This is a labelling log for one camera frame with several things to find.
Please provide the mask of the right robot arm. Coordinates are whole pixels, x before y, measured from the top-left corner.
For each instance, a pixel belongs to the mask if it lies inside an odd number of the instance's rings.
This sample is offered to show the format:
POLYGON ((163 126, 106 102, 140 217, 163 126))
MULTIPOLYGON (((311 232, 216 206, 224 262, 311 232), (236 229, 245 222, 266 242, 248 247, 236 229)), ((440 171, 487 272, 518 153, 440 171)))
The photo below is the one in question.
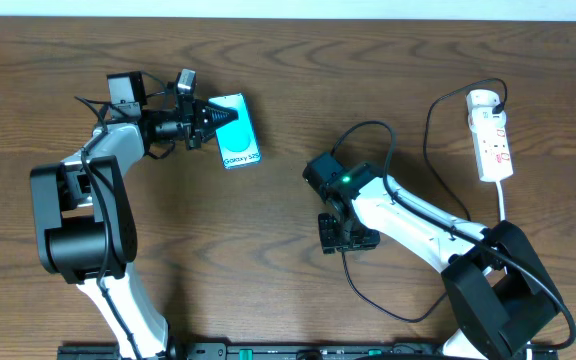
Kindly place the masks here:
POLYGON ((303 177, 331 212, 318 217, 324 253, 367 251, 386 235, 437 271, 458 331, 444 356, 550 359, 534 337, 562 311, 563 299, 524 232, 503 220, 488 228, 417 198, 382 169, 346 169, 331 154, 307 163, 303 177))

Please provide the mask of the Galaxy smartphone cyan screen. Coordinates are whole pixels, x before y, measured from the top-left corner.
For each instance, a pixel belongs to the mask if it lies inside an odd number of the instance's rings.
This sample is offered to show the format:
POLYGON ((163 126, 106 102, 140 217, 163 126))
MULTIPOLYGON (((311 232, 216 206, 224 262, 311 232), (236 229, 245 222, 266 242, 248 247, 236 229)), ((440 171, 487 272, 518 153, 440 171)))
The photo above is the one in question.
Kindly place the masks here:
POLYGON ((222 164, 225 169, 234 169, 259 163, 262 159, 254 127, 243 94, 234 94, 209 99, 211 105, 236 110, 238 119, 216 131, 222 164))

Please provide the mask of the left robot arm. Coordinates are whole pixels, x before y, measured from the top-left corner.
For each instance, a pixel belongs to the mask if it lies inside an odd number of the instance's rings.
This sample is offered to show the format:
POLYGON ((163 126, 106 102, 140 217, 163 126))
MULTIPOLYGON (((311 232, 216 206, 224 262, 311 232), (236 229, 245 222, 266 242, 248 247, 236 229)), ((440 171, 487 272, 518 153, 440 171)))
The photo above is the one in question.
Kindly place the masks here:
POLYGON ((189 69, 162 86, 173 106, 150 109, 145 75, 109 75, 109 100, 83 102, 96 117, 90 139, 73 155, 30 172, 41 265, 86 294, 117 339, 114 345, 62 345, 60 359, 186 356, 137 273, 137 230, 124 176, 151 156, 152 145, 184 142, 198 149, 242 113, 196 98, 196 74, 189 69))

